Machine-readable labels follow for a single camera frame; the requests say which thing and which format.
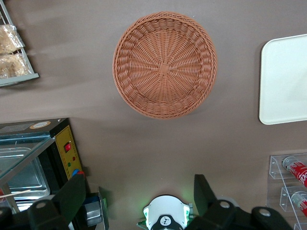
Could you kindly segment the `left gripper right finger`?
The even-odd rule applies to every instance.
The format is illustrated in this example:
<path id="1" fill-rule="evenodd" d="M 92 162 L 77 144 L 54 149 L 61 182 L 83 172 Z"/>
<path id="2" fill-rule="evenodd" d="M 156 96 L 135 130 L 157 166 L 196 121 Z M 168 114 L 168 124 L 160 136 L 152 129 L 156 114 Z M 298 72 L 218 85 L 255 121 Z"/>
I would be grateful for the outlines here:
<path id="1" fill-rule="evenodd" d="M 236 222 L 237 207 L 218 199 L 203 174 L 194 176 L 194 202 L 199 215 L 189 224 L 190 230 L 241 230 Z"/>

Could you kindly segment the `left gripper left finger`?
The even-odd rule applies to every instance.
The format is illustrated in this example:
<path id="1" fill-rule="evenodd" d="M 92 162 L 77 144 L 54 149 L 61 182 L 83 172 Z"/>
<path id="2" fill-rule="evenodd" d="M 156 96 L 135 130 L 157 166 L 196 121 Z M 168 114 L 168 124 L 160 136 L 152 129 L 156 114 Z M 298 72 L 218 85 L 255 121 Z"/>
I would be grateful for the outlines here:
<path id="1" fill-rule="evenodd" d="M 84 174 L 76 174 L 52 199 L 42 199 L 28 209 L 32 230 L 68 230 L 86 197 Z"/>

